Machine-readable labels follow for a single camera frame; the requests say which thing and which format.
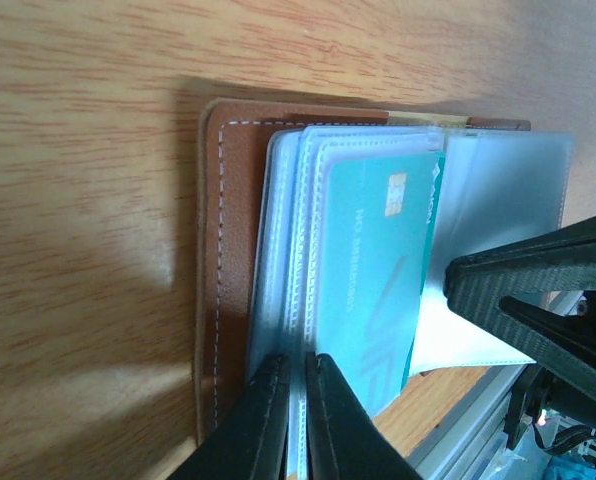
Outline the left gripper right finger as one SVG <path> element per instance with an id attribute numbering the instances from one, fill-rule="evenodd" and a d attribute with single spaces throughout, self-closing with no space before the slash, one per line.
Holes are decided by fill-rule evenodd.
<path id="1" fill-rule="evenodd" d="M 308 474 L 311 479 L 418 479 L 376 429 L 328 354 L 306 355 Z"/>

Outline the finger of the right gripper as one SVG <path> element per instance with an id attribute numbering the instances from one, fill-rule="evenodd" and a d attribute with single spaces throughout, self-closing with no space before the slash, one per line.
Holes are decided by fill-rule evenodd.
<path id="1" fill-rule="evenodd" d="M 457 314 L 520 350 L 551 372 L 547 402 L 596 428 L 596 294 L 583 315 L 559 315 L 523 300 L 457 300 Z"/>
<path id="2" fill-rule="evenodd" d="M 484 320 L 506 297 L 596 291 L 596 216 L 559 230 L 454 259 L 446 269 L 448 308 Z"/>

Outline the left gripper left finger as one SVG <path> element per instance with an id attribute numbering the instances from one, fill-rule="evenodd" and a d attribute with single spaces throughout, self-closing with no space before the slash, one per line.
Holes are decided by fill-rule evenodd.
<path id="1" fill-rule="evenodd" d="M 215 431 L 171 479 L 281 479 L 288 432 L 290 359 L 268 355 Z"/>

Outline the brown leather card holder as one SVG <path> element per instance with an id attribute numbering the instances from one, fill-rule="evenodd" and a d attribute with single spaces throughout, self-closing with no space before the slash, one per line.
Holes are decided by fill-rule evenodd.
<path id="1" fill-rule="evenodd" d="M 422 293 L 422 313 L 406 348 L 406 373 L 523 364 L 527 358 L 450 312 L 441 298 L 456 257 L 556 230 L 562 221 L 571 136 L 522 120 L 349 106 L 218 99 L 201 116 L 198 171 L 204 179 L 198 237 L 198 325 L 204 339 L 199 431 L 212 433 L 249 373 L 258 228 L 266 207 L 267 145 L 278 132 L 308 126 L 438 127 L 449 154 Z"/>

